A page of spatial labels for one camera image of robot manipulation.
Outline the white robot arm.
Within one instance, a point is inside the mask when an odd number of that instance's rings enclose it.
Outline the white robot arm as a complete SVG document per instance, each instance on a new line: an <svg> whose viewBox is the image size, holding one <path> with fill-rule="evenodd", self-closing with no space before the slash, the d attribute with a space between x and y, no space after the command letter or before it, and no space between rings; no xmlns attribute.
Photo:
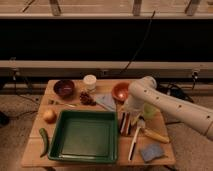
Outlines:
<svg viewBox="0 0 213 171"><path fill-rule="evenodd" d="M213 109L163 94L156 88L157 82L151 76L131 82L124 108L136 114L142 112L143 105L148 103L213 141Z"/></svg>

